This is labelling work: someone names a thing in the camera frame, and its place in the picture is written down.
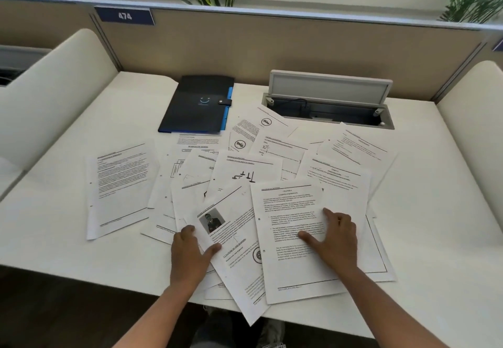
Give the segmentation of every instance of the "white desk divider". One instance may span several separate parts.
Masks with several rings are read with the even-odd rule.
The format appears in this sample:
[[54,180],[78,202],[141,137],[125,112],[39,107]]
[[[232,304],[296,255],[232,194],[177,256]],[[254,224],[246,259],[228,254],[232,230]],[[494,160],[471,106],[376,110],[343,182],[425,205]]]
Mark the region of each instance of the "white desk divider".
[[117,74],[94,32],[76,32],[3,90],[0,156],[29,170]]
[[503,228],[503,72],[492,61],[478,63],[438,110]]

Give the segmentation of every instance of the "hand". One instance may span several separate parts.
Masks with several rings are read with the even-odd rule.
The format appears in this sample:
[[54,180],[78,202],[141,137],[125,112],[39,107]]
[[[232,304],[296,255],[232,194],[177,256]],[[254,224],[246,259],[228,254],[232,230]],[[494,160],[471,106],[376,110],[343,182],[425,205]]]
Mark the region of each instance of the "hand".
[[299,231],[298,235],[339,277],[342,277],[357,269],[356,225],[351,222],[351,216],[347,214],[332,213],[327,208],[323,208],[323,213],[329,224],[323,242],[306,231]]
[[204,279],[211,258],[222,248],[220,243],[215,243],[201,254],[194,230],[194,226],[187,225],[174,235],[171,245],[171,286],[179,286],[190,294]]

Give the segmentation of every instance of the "person's left hand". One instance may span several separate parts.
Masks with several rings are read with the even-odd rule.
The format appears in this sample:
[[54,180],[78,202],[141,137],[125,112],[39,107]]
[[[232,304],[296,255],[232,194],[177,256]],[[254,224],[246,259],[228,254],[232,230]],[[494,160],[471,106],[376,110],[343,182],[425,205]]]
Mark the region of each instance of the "person's left hand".
[[170,286],[179,286],[191,294],[204,279],[211,258],[222,248],[220,243],[215,243],[201,254],[194,230],[194,226],[187,225],[174,235],[171,245]]

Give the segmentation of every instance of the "forearm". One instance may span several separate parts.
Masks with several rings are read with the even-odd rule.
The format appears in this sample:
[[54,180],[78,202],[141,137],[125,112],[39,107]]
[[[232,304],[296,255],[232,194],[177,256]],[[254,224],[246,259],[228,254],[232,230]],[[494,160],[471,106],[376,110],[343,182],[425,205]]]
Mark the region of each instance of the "forearm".
[[192,291],[168,287],[114,348],[165,348]]
[[360,269],[342,275],[363,319],[382,348],[446,348]]

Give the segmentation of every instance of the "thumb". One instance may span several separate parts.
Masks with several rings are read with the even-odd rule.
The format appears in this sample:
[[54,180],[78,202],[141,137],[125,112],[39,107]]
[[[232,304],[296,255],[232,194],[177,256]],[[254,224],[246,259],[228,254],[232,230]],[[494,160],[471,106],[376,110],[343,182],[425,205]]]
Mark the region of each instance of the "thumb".
[[222,245],[220,243],[215,243],[206,249],[203,254],[203,258],[208,262],[208,264],[210,264],[211,258],[213,258],[213,256],[217,254],[221,248]]
[[318,251],[318,247],[320,246],[321,242],[318,241],[313,236],[311,236],[311,234],[309,234],[307,231],[299,231],[298,236],[305,243],[307,243],[309,246],[311,246],[314,251]]

